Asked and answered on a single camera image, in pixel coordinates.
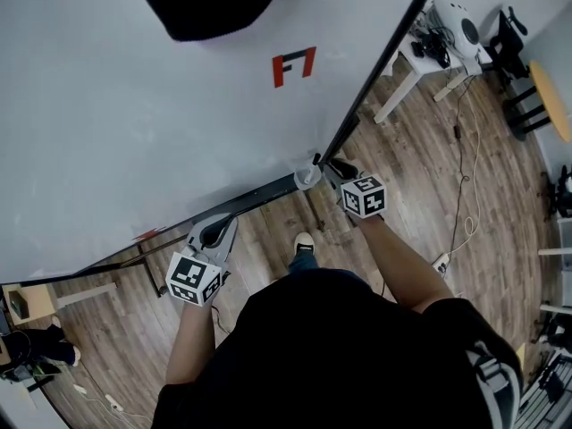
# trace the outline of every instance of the whiteboard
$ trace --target whiteboard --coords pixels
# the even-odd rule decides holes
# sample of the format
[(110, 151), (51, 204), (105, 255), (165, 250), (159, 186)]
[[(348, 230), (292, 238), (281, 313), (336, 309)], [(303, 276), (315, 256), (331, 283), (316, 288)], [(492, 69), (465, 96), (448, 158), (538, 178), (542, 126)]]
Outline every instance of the whiteboard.
[[(75, 273), (323, 153), (412, 0), (273, 0), (171, 40), (145, 0), (0, 0), (0, 282)], [(312, 73), (273, 58), (315, 46)]]

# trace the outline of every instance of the black stand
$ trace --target black stand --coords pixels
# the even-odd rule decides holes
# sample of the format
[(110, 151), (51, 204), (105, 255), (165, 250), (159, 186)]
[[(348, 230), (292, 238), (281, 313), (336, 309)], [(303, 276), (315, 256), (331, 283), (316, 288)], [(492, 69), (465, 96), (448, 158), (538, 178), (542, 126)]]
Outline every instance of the black stand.
[(517, 104), (534, 93), (536, 93), (536, 87), (532, 86), (529, 90), (526, 90), (519, 96), (511, 98), (510, 100), (505, 100), (502, 103), (502, 111), (504, 112), (504, 117), (510, 127), (510, 131), (512, 131), (512, 134), (520, 141), (525, 141), (527, 133), (540, 129), (551, 122), (549, 117), (545, 117), (537, 122), (525, 125), (525, 122), (530, 118), (546, 111), (544, 109), (544, 105), (539, 105), (534, 110), (524, 114), (521, 114), (518, 111)]

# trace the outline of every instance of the shoe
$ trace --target shoe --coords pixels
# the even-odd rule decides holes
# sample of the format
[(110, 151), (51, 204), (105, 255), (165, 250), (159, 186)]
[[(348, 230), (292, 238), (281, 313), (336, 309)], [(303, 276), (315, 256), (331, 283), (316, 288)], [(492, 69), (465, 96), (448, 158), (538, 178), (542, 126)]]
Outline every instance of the shoe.
[(73, 361), (72, 367), (77, 367), (80, 364), (81, 351), (78, 347), (73, 345), (73, 352), (75, 353), (75, 360)]
[(307, 232), (299, 233), (294, 240), (294, 255), (302, 250), (310, 251), (314, 255), (314, 239)]

